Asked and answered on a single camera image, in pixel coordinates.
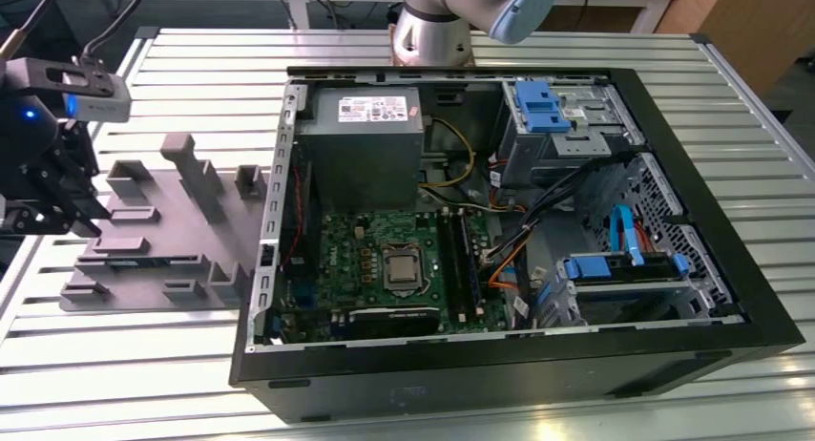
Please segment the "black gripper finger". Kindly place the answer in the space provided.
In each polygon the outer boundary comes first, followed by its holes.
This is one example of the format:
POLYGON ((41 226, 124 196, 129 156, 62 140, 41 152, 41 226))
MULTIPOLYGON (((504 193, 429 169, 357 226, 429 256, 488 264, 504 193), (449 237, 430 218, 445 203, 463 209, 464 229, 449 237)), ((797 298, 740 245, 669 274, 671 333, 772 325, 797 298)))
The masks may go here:
POLYGON ((88 126, 77 120, 41 123, 45 148, 38 161, 38 210, 64 221, 106 220, 93 177, 98 165, 88 126))
POLYGON ((100 235, 96 221, 102 219, 102 204, 96 199, 80 200, 66 212, 57 206, 44 207, 1 198, 1 235, 44 236, 72 233, 81 238, 100 235))

